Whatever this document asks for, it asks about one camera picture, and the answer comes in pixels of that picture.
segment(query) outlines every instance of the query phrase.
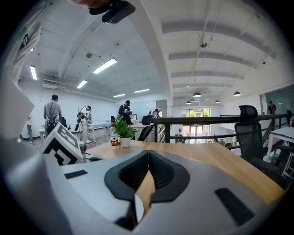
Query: ceiling light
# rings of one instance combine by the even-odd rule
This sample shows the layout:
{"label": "ceiling light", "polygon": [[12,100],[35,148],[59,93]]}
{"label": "ceiling light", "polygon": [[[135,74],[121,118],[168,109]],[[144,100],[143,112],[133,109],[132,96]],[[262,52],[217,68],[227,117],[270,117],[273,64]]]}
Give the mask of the ceiling light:
{"label": "ceiling light", "polygon": [[83,80],[78,86],[77,88],[80,89],[83,85],[85,85],[87,83],[86,80]]}
{"label": "ceiling light", "polygon": [[139,92],[143,92],[143,91],[149,91],[150,89],[145,89],[145,90],[137,90],[137,91],[134,91],[134,93],[139,93]]}
{"label": "ceiling light", "polygon": [[234,93],[234,96],[240,96],[241,95],[241,93],[239,92],[239,91],[236,91],[235,93]]}
{"label": "ceiling light", "polygon": [[115,95],[114,98],[124,96],[125,94]]}
{"label": "ceiling light", "polygon": [[33,79],[37,80],[36,68],[33,65],[31,65],[31,72],[32,72]]}
{"label": "ceiling light", "polygon": [[206,42],[202,42],[202,43],[200,44],[200,46],[201,46],[202,48],[204,48],[204,47],[207,46],[207,43],[206,43]]}
{"label": "ceiling light", "polygon": [[100,67],[98,67],[97,69],[95,69],[95,70],[93,71],[93,73],[94,73],[94,74],[98,74],[98,73],[100,73],[102,70],[108,68],[109,66],[115,64],[116,62],[117,62],[117,60],[114,59],[114,58],[112,58],[111,60],[105,62],[105,63],[102,64]]}
{"label": "ceiling light", "polygon": [[200,94],[199,92],[195,92],[195,93],[193,94],[193,97],[194,97],[194,98],[201,97],[201,94]]}

